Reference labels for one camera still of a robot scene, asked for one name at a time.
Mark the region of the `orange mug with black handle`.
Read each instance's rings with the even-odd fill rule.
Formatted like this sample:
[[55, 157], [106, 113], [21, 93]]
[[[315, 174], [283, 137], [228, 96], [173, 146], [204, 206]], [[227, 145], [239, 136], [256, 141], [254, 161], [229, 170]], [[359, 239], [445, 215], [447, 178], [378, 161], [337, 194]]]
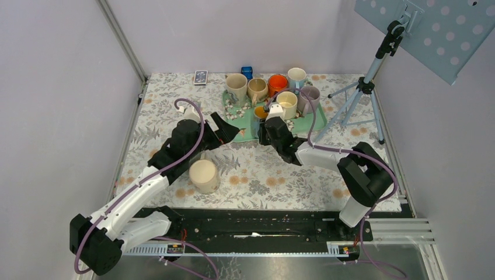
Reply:
[[288, 86], [288, 80], [284, 75], [275, 74], [268, 79], [269, 97], [272, 98], [277, 92]]

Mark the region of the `round beige glazed mug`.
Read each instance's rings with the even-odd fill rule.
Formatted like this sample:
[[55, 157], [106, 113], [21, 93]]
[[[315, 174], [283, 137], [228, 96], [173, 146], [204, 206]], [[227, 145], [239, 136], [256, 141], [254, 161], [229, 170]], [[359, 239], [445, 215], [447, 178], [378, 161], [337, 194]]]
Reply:
[[262, 78], [253, 78], [247, 84], [247, 96], [251, 101], [252, 107], [257, 103], [263, 102], [268, 97], [268, 84]]

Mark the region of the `light blue faceted mug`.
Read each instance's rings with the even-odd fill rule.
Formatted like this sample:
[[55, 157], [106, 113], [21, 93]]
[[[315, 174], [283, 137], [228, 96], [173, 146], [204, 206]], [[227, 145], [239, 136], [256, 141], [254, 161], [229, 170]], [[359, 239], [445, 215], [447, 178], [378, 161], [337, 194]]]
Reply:
[[310, 84], [306, 71], [298, 67], [293, 67], [288, 70], [287, 79], [289, 88], [296, 95], [299, 93], [298, 89], [302, 89], [304, 86]]

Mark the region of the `beige cartoon print mug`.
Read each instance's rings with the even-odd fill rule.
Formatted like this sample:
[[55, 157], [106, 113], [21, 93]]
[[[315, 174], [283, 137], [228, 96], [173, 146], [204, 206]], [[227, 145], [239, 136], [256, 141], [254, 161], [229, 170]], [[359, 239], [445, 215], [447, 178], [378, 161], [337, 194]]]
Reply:
[[201, 194], [216, 192], [220, 185], [220, 176], [216, 165], [207, 159], [194, 162], [189, 168], [189, 177]]

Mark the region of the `lilac mug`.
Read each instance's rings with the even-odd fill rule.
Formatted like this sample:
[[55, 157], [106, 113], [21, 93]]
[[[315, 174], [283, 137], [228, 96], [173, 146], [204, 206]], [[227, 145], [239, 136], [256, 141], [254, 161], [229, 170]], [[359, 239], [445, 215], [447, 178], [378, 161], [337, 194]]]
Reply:
[[315, 86], [304, 86], [298, 94], [297, 110], [300, 116], [312, 114], [318, 108], [320, 102], [320, 90]]

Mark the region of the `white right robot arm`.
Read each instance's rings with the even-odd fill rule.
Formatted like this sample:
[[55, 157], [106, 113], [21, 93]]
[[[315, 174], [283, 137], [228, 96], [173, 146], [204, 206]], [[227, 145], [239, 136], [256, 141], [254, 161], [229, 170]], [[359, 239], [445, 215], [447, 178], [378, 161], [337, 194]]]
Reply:
[[261, 128], [265, 140], [286, 163], [317, 166], [334, 170], [342, 176], [351, 197], [339, 213], [335, 233], [350, 240], [358, 232], [358, 223], [371, 213], [392, 184], [393, 171], [371, 145], [359, 142], [352, 149], [314, 145], [306, 138], [295, 137], [280, 117], [269, 118]]

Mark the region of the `cream yellow mug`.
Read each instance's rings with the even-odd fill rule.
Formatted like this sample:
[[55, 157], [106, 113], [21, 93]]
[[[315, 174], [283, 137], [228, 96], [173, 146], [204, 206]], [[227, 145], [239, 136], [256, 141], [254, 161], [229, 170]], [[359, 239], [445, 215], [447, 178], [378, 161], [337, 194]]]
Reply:
[[283, 120], [295, 118], [298, 98], [295, 93], [284, 91], [277, 95], [276, 102], [283, 108]]

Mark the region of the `beige seahorse print mug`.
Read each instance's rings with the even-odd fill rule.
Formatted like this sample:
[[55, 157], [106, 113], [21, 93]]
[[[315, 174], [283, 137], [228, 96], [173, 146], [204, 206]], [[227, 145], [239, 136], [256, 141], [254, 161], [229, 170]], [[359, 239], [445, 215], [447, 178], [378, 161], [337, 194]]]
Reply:
[[247, 77], [241, 73], [229, 73], [225, 75], [225, 83], [231, 105], [234, 107], [244, 106], [247, 96]]

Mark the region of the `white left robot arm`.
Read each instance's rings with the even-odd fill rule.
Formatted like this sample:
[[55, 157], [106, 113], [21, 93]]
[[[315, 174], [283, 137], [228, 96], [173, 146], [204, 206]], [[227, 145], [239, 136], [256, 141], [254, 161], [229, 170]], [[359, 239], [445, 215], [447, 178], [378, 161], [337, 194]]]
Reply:
[[157, 193], [174, 183], [190, 166], [190, 161], [206, 150], [214, 150], [234, 140], [239, 128], [228, 124], [218, 113], [211, 118], [218, 129], [206, 120], [185, 118], [177, 123], [171, 136], [148, 161], [139, 176], [119, 195], [88, 217], [76, 215], [69, 224], [69, 249], [79, 263], [101, 276], [112, 270], [122, 254], [158, 236], [168, 240], [181, 232], [180, 222], [158, 211], [136, 225], [129, 223]]

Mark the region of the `blue butterfly mug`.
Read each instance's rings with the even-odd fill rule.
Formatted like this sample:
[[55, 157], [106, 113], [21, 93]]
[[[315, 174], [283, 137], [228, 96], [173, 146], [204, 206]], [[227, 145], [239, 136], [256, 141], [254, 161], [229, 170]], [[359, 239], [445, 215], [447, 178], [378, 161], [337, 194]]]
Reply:
[[252, 120], [251, 120], [251, 133], [254, 138], [258, 138], [260, 124], [266, 119], [268, 113], [265, 112], [263, 106], [257, 106], [253, 110]]

